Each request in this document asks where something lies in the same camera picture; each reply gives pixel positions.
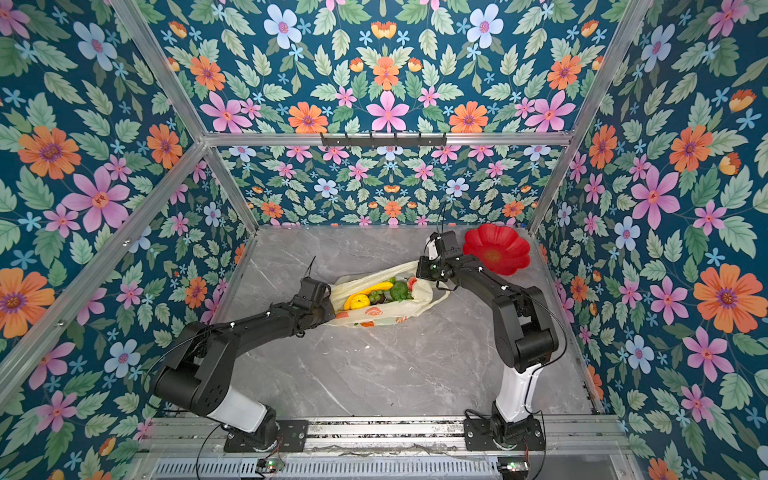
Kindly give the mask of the cream plastic fruit-print bag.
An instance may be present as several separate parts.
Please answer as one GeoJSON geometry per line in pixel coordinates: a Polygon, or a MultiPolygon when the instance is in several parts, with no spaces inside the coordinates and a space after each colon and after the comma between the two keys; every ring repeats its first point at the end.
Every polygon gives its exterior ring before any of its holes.
{"type": "Polygon", "coordinates": [[[449,291],[416,276],[411,261],[374,273],[341,277],[331,286],[335,318],[330,325],[373,328],[403,323],[445,301],[449,291]]]}

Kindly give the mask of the red flower-shaped plastic bowl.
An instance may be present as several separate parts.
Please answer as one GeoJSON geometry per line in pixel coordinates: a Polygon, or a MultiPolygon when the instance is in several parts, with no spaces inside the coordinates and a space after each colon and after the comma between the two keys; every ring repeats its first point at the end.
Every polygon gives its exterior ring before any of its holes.
{"type": "Polygon", "coordinates": [[[464,235],[465,255],[477,257],[490,271],[511,276],[530,263],[531,246],[511,227],[483,224],[464,235]]]}

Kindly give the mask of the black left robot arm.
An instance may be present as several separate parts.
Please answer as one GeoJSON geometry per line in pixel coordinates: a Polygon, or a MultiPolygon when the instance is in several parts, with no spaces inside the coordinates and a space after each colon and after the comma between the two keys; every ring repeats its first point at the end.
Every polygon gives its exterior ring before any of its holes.
{"type": "Polygon", "coordinates": [[[232,386],[236,360],[272,341],[301,337],[335,316],[330,285],[307,276],[291,300],[261,313],[229,323],[191,323],[159,362],[151,393],[218,422],[256,451],[270,450],[278,440],[275,409],[232,386]]]}

